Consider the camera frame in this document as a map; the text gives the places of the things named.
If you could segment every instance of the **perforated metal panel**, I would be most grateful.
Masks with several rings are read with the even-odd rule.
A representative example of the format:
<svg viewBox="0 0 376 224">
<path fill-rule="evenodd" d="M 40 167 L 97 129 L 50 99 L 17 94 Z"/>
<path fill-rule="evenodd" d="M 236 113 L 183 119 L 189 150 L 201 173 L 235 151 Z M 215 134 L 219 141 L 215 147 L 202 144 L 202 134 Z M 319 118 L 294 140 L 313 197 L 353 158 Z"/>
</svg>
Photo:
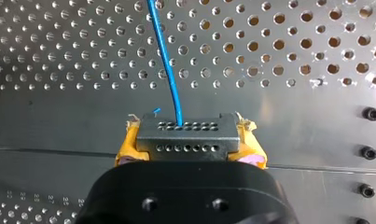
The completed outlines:
<svg viewBox="0 0 376 224">
<path fill-rule="evenodd" d="M 158 2 L 187 117 L 241 112 L 272 167 L 376 174 L 376 1 Z M 157 48 L 143 0 L 0 0 L 0 148 L 113 155 L 128 114 L 172 118 Z"/>
</svg>

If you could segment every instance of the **black bolt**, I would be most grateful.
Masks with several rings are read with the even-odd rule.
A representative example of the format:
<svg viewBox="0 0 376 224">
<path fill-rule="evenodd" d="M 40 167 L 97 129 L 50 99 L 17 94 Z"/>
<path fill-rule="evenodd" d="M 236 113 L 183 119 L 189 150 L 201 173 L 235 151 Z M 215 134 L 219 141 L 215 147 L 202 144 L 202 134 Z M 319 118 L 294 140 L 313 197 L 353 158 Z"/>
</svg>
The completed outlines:
<svg viewBox="0 0 376 224">
<path fill-rule="evenodd" d="M 370 224 L 367 220 L 363 219 L 363 218 L 360 218 L 356 224 Z"/>
<path fill-rule="evenodd" d="M 359 191 L 365 198 L 372 198 L 374 197 L 374 188 L 372 188 L 370 185 L 363 184 L 359 187 Z"/>
<path fill-rule="evenodd" d="M 362 116 L 365 119 L 376 121 L 376 108 L 366 107 L 362 112 Z"/>
<path fill-rule="evenodd" d="M 362 157 L 368 161 L 376 159 L 376 149 L 372 147 L 362 147 L 360 152 Z"/>
</svg>

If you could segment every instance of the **blue cable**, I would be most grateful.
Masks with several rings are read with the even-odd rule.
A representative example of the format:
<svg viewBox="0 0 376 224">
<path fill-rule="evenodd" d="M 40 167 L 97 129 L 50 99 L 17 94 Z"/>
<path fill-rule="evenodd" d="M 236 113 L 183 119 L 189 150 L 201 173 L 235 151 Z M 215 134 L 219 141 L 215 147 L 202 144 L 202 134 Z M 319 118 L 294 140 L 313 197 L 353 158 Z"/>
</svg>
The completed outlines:
<svg viewBox="0 0 376 224">
<path fill-rule="evenodd" d="M 150 16 L 152 17 L 156 38 L 158 39 L 161 58 L 164 64 L 165 72 L 167 73 L 168 82 L 170 84 L 171 95 L 173 96 L 176 123 L 178 126 L 182 126 L 184 124 L 184 118 L 182 116 L 181 102 L 179 101 L 178 88 L 176 87 L 174 79 L 174 71 L 169 65 L 170 57 L 168 56 L 167 46 L 161 31 L 160 19 L 156 9 L 156 0 L 147 0 L 147 5 L 149 7 Z"/>
</svg>

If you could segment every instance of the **metal wall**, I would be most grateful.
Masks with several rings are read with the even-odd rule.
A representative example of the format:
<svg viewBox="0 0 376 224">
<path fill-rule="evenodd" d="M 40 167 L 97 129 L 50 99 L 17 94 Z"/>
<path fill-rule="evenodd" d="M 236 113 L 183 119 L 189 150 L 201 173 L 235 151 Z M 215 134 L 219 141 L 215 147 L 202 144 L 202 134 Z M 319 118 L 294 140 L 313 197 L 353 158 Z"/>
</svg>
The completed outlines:
<svg viewBox="0 0 376 224">
<path fill-rule="evenodd" d="M 376 1 L 158 6 L 186 117 L 239 111 L 254 120 L 302 223 L 376 223 L 376 196 L 353 192 L 355 183 L 376 187 L 376 160 L 359 155 L 376 149 L 376 121 L 361 116 L 376 107 Z M 102 156 L 118 151 L 128 114 L 161 107 L 173 116 L 147 13 L 142 0 L 0 0 L 0 164 L 14 155 L 6 149 L 30 149 L 9 172 L 0 165 L 0 183 L 10 184 L 0 189 L 82 198 L 70 187 L 87 192 L 112 166 Z M 22 170 L 82 184 L 16 182 Z"/>
</svg>

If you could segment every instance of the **metal connector block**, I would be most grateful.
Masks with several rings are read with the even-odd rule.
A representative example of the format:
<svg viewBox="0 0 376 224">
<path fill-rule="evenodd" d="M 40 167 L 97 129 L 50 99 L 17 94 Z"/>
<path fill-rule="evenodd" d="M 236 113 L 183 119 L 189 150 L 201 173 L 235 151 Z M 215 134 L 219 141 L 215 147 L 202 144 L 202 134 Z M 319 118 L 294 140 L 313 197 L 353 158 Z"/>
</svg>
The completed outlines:
<svg viewBox="0 0 376 224">
<path fill-rule="evenodd" d="M 148 152 L 152 161 L 224 161 L 239 149 L 236 121 L 233 114 L 220 114 L 217 119 L 186 119 L 176 126 L 170 119 L 146 114 L 137 150 Z"/>
</svg>

